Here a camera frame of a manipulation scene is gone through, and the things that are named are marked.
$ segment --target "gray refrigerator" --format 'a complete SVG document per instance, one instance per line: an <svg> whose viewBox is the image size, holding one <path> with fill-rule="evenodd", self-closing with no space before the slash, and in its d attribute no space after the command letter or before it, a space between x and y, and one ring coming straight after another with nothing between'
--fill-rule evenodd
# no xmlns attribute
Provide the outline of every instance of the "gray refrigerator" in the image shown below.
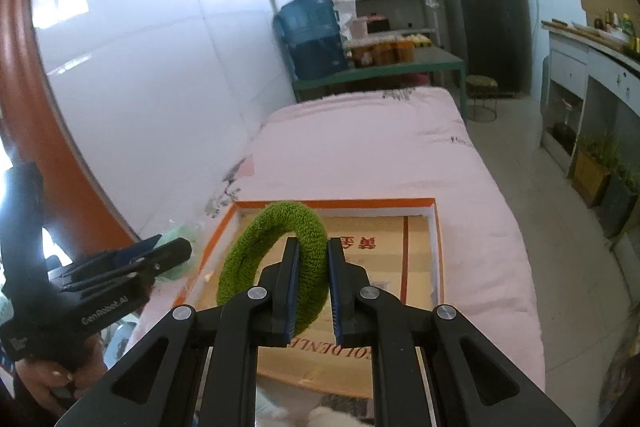
<svg viewBox="0 0 640 427"><path fill-rule="evenodd" d="M501 93L522 89L524 22L517 0L443 0L451 51L466 60L467 74L498 82Z"/></svg>

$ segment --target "potted plant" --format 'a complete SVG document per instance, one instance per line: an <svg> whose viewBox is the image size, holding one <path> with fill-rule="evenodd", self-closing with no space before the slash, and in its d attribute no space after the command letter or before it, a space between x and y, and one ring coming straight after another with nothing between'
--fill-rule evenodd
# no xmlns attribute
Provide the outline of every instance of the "potted plant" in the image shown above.
<svg viewBox="0 0 640 427"><path fill-rule="evenodd" d="M611 239L622 231L636 206L639 193L638 174L625 165L618 165L611 175L602 204L596 212L607 239Z"/></svg>
<svg viewBox="0 0 640 427"><path fill-rule="evenodd" d="M618 166L618 142L611 135L580 137L572 185L588 208L599 204Z"/></svg>

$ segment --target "green fuzzy ring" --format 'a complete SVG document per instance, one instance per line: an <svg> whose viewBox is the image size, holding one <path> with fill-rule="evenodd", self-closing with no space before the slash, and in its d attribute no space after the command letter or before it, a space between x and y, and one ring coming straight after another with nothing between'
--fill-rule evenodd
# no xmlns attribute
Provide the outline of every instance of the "green fuzzy ring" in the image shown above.
<svg viewBox="0 0 640 427"><path fill-rule="evenodd" d="M326 230L320 218L302 203L271 203L233 245L220 274L218 305L254 285L260 261L284 234L295 232L300 241L300 283L296 335L318 318L329 291Z"/></svg>

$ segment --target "red lettering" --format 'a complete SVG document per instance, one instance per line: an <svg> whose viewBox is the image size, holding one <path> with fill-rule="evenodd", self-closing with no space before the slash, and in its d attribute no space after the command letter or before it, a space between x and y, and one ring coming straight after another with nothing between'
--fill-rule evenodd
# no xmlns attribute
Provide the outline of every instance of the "red lettering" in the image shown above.
<svg viewBox="0 0 640 427"><path fill-rule="evenodd" d="M368 239L366 237L363 237L360 239L360 244L358 245L358 248L360 248L361 250L373 250L376 247L376 238L375 237L369 237Z"/></svg>
<svg viewBox="0 0 640 427"><path fill-rule="evenodd" d="M340 236L340 242L342 243L342 247L346 250L349 247L353 246L353 243L355 243L355 237L353 237L353 235L341 235Z"/></svg>

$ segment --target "round stool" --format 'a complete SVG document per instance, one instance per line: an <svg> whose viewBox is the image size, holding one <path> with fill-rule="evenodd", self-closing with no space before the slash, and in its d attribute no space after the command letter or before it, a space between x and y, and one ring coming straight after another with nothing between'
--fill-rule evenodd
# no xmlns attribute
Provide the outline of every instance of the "round stool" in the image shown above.
<svg viewBox="0 0 640 427"><path fill-rule="evenodd" d="M498 82L494 78L482 74L470 74L466 78L467 96L474 101L472 115L469 120L478 123L489 123L498 118ZM478 105L478 100L482 100L482 105ZM494 108L486 105L487 100L494 100Z"/></svg>

